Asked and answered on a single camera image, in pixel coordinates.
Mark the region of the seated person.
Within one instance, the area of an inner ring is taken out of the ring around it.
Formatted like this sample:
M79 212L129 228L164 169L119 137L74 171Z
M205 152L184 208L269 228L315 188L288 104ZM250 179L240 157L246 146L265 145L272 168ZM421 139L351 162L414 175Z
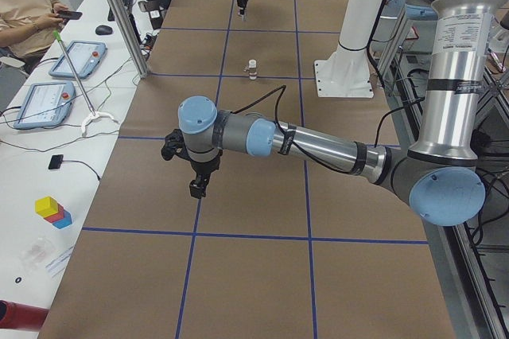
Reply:
M44 55L67 10L60 0L1 0L1 47L21 60Z

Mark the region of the clear plastic bag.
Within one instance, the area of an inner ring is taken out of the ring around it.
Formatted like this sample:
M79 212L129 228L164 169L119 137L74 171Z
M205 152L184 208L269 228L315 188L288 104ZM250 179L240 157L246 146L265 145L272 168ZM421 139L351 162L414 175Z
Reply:
M19 259L27 272L35 271L55 251L54 244L46 237L36 238L28 247L21 251Z

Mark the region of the chrome valve with white pipe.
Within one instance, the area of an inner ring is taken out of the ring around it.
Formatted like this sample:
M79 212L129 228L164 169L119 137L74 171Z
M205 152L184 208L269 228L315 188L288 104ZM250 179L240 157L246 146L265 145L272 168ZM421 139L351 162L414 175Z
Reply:
M244 72L248 75L250 80L256 80L258 78L258 62L256 59L249 59Z

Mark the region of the teach pendant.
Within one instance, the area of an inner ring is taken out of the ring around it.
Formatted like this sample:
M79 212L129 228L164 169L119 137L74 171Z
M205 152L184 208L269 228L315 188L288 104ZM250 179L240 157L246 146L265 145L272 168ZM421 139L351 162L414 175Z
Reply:
M66 45L68 57L80 79L88 78L99 65L107 52L107 46L98 41L72 41ZM62 53L49 70L54 78L74 80L75 76L69 66L66 56Z
M75 95L71 81L32 84L14 120L14 129L59 126L70 113Z

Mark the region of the red cube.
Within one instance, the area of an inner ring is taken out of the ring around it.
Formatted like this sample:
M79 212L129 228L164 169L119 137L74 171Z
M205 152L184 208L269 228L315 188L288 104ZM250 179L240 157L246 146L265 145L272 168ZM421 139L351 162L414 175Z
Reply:
M51 224L56 223L57 221L63 220L65 218L65 210L62 205L58 205L57 212L45 217L45 220Z

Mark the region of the small black device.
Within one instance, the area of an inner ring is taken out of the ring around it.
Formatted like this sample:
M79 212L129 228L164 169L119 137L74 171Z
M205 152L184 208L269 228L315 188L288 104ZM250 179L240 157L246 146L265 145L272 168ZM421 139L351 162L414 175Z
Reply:
M64 161L63 154L54 154L49 162L48 169L49 170L58 170Z

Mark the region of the near teach pendant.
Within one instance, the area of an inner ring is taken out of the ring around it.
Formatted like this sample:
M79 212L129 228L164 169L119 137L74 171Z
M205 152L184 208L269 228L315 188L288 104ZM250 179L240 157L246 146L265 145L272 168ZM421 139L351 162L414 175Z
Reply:
M32 84L14 120L14 129L59 126L70 113L75 95L71 81Z

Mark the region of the pink grabber stick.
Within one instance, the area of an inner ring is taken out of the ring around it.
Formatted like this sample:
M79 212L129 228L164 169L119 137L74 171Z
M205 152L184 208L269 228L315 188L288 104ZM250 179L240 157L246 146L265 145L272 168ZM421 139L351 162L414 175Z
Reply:
M74 76L74 78L75 78L75 80L76 80L76 82L77 82L77 84L78 84L78 86L79 86L79 88L81 90L81 94L84 97L84 100L85 100L85 102L87 104L88 110L90 111L88 116L83 120L83 122L80 125L81 136L82 137L86 137L87 136L87 126L90 123L96 121L97 119L107 118L107 119L110 119L113 123L119 123L112 114L110 114L108 112L104 112L104 111L97 111L95 109L95 107L93 106L91 100L89 99L89 97L87 95L87 92L84 89L82 80L80 79L79 74L76 71L76 68L75 68L74 64L72 63L72 59L71 59L71 57L69 56L69 54L67 52L67 48L66 48L64 42L61 39L60 33L58 31L56 31L56 30L54 30L52 33L53 33L53 36L55 37L56 41L58 42L58 44L60 46L60 49L61 49L61 51L62 51L62 53L64 55L64 58L68 62L68 66L71 69L72 75Z

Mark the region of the red cylinder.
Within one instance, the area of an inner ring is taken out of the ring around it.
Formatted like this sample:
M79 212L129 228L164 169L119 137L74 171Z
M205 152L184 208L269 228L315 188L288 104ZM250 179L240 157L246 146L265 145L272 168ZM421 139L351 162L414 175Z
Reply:
M37 332L48 313L45 308L1 300L1 328Z

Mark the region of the far teach pendant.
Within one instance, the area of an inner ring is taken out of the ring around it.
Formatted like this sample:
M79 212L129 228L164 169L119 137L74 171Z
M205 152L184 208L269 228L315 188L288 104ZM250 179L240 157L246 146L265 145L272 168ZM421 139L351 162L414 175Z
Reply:
M72 41L66 45L68 57L80 79L88 78L99 65L107 52L107 46L98 41ZM54 78L74 80L75 76L69 66L66 56L62 53L49 70Z

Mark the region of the black computer mouse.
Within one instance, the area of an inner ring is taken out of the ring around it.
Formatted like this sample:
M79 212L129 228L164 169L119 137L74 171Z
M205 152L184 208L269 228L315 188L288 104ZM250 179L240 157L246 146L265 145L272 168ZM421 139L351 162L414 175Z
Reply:
M99 36L111 35L113 33L113 29L109 25L98 25L95 28L95 34Z

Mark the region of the yellow cube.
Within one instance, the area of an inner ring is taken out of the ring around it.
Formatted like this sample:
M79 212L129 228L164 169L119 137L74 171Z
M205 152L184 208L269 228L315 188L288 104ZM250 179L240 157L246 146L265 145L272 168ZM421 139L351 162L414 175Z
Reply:
M54 216L59 212L59 204L52 197L43 197L35 201L35 213L43 218Z

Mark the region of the blue cube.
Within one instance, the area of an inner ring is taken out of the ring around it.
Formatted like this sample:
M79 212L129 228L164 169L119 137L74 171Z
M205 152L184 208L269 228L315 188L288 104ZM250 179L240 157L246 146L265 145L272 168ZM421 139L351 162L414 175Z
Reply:
M72 225L72 215L67 210L64 210L64 215L60 220L52 222L52 226L58 229L66 228Z

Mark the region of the black smartphone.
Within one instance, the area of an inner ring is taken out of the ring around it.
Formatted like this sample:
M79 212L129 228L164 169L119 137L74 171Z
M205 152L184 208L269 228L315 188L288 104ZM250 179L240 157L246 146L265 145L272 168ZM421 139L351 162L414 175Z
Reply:
M58 12L56 15L58 18L61 18L64 20L79 20L83 14L78 11L62 10L62 11Z

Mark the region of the aluminium frame post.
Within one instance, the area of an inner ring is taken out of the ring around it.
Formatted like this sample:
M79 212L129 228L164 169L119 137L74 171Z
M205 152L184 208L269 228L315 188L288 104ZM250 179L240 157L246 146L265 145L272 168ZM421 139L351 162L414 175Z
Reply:
M137 69L139 76L143 79L149 73L148 65L145 57L142 55L142 51L132 29L130 18L124 8L123 2L122 0L107 0L107 3L112 9L115 21L119 27L120 33L122 34L122 39L126 44L135 68Z

